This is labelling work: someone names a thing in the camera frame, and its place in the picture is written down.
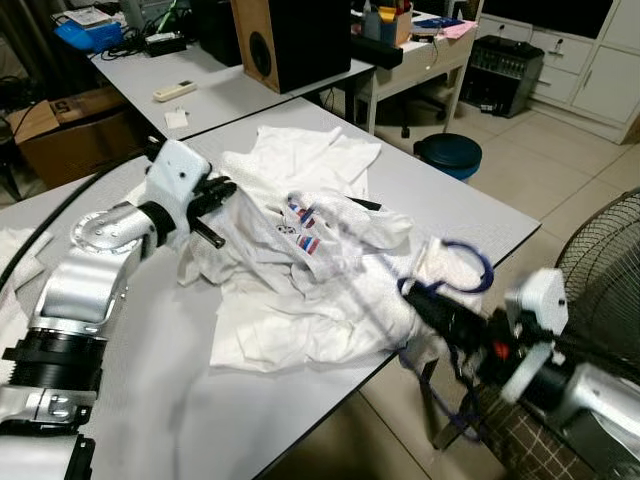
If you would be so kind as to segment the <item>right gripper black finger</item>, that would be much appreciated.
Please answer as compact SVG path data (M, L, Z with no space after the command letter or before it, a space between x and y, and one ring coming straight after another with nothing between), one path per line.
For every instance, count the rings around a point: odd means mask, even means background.
M426 326L442 337L447 343L456 342L454 320L460 312L460 306L443 294L430 291L410 291L402 294L404 301L419 315Z
M413 283L404 285L404 288L403 300L438 334L462 332L474 320L474 312L470 308L425 285Z

